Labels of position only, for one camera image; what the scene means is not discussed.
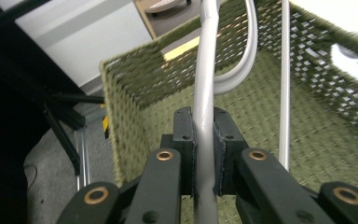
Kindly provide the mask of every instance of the screw hole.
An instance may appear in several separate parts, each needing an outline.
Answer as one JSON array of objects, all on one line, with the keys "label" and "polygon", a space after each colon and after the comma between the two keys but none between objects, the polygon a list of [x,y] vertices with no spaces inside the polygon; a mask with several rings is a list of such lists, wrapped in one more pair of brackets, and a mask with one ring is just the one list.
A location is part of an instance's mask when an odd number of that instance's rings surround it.
[{"label": "screw hole", "polygon": [[144,213],[142,221],[144,223],[156,223],[158,221],[159,214],[156,211],[149,211]]},{"label": "screw hole", "polygon": [[156,155],[159,161],[168,161],[172,159],[173,154],[170,151],[161,151]]},{"label": "screw hole", "polygon": [[103,192],[102,191],[94,191],[91,193],[91,195],[89,196],[92,200],[96,200],[99,199],[103,196]]},{"label": "screw hole", "polygon": [[297,216],[298,220],[300,220],[302,223],[305,223],[305,224],[315,223],[315,218],[313,217],[313,215],[311,215],[310,213],[308,213],[306,211],[298,210],[298,211],[296,211],[296,216]]},{"label": "screw hole", "polygon": [[267,158],[267,155],[262,151],[251,151],[249,156],[257,161],[263,161]]},{"label": "screw hole", "polygon": [[84,203],[91,205],[98,204],[103,202],[108,195],[109,191],[106,187],[97,187],[86,193],[84,196]]},{"label": "screw hole", "polygon": [[336,187],[333,192],[342,202],[358,205],[358,193],[353,189]]}]

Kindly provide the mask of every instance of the yellow label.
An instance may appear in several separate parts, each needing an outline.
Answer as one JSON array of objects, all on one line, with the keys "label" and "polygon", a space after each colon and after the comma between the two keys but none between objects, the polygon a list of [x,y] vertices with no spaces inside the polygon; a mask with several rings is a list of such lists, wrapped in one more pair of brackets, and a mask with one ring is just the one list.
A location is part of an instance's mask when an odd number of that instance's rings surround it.
[{"label": "yellow label", "polygon": [[104,132],[106,132],[108,125],[109,125],[109,120],[107,117],[104,117],[103,118],[103,131]]},{"label": "yellow label", "polygon": [[165,59],[165,61],[172,60],[172,59],[178,57],[179,55],[185,53],[186,51],[195,48],[196,46],[199,45],[199,43],[200,43],[200,37],[197,36],[196,38],[188,41],[184,45],[181,45],[181,46],[177,47],[176,49],[173,49],[170,52],[164,54],[164,59]]}]

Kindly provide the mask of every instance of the white wall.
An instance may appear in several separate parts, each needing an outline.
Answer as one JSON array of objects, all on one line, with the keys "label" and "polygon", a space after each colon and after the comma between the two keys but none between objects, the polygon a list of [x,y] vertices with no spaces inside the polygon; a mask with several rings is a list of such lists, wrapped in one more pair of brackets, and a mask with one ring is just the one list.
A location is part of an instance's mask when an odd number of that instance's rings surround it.
[{"label": "white wall", "polygon": [[[0,0],[0,7],[20,1]],[[99,75],[101,60],[151,40],[131,0],[53,0],[16,23],[77,86]]]}]

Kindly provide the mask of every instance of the green woven basket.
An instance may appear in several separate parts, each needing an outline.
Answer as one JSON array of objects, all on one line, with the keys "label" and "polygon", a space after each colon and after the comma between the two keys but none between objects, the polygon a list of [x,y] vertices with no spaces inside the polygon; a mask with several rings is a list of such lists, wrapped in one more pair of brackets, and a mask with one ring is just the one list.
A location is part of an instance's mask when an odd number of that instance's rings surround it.
[{"label": "green woven basket", "polygon": [[[259,48],[251,74],[234,91],[217,96],[251,147],[276,155],[281,82],[281,2],[257,1]],[[291,9],[291,174],[319,190],[343,181],[358,187],[358,81],[332,64],[338,43],[358,54],[358,37],[292,6]],[[195,18],[138,49],[100,66],[109,116],[115,180],[121,186],[140,175],[160,137],[172,133],[173,112],[193,104],[197,48],[165,61],[161,50],[200,28]],[[220,7],[217,74],[231,69],[246,46],[242,0]],[[232,196],[218,199],[220,223],[241,223]],[[193,222],[192,204],[182,202],[182,222]]]}]

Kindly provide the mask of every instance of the white pipe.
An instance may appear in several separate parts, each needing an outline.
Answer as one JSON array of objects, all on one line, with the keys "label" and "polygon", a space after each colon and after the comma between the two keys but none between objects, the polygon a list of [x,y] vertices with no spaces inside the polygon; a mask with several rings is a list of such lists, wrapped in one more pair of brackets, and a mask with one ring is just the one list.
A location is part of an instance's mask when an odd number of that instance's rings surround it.
[{"label": "white pipe", "polygon": [[248,76],[257,51],[257,17],[253,0],[245,0],[248,18],[248,39],[240,62],[229,72],[214,78],[214,94],[223,94],[240,85]]},{"label": "white pipe", "polygon": [[195,222],[217,224],[217,203],[213,194],[213,76],[219,0],[201,0],[201,34],[197,55],[193,120],[198,141]]},{"label": "white pipe", "polygon": [[290,5],[282,0],[282,83],[279,161],[289,171],[290,154]]}]

